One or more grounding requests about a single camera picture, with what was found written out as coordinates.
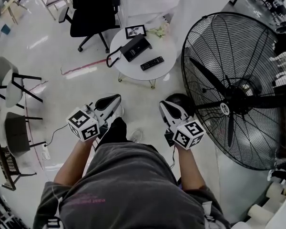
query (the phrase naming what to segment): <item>white wall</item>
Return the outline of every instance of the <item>white wall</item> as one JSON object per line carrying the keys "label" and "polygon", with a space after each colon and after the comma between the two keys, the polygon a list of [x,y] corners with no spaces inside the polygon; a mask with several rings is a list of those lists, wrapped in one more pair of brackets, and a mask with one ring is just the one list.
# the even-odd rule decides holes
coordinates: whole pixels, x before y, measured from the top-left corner
{"label": "white wall", "polygon": [[179,52],[190,28],[204,15],[220,12],[229,0],[180,0],[171,21],[171,32]]}

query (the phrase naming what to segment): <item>black and white marker cube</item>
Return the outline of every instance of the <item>black and white marker cube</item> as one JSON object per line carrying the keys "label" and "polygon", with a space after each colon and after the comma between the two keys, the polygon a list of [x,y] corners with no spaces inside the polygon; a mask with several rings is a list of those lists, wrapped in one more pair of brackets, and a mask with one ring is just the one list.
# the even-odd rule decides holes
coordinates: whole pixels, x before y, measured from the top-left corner
{"label": "black and white marker cube", "polygon": [[80,108],[76,108],[66,121],[71,132],[83,142],[100,133],[98,121]]}
{"label": "black and white marker cube", "polygon": [[173,140],[184,149],[190,149],[198,144],[205,134],[205,130],[198,120],[177,126]]}

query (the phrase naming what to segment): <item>shoe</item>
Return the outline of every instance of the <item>shoe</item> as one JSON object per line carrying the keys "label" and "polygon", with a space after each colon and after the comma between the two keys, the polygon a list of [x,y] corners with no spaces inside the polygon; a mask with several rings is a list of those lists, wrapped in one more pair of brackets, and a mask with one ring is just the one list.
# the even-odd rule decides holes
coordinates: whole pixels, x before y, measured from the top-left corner
{"label": "shoe", "polygon": [[131,137],[129,138],[129,141],[132,141],[134,143],[139,143],[142,140],[142,136],[143,136],[143,131],[140,128],[135,129]]}
{"label": "shoe", "polygon": [[122,104],[120,104],[113,114],[113,119],[115,120],[116,118],[119,118],[119,117],[122,118],[123,115],[124,115],[124,108]]}

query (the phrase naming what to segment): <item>telephone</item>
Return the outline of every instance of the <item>telephone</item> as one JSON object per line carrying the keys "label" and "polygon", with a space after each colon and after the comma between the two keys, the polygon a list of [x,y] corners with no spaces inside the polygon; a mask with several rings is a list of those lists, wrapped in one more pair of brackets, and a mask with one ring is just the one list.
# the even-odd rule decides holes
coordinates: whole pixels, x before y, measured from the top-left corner
{"label": "telephone", "polygon": [[119,59],[121,59],[121,57],[118,57],[111,64],[108,64],[108,60],[109,60],[110,56],[117,53],[118,51],[121,51],[121,53],[124,55],[125,59],[128,62],[131,62],[138,55],[140,55],[142,52],[144,52],[147,48],[152,49],[152,46],[146,40],[146,38],[142,34],[136,35],[125,46],[120,46],[117,50],[110,53],[106,58],[106,64],[109,68],[111,68],[115,64],[115,62],[117,62]]}

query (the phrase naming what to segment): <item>picture frame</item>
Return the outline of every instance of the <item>picture frame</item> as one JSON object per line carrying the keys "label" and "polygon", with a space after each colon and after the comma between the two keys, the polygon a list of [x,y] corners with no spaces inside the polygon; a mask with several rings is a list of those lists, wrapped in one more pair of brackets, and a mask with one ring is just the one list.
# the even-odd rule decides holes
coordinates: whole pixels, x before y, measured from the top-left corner
{"label": "picture frame", "polygon": [[146,36],[146,30],[144,25],[135,25],[125,27],[126,38],[131,39],[134,38],[136,35],[142,34]]}

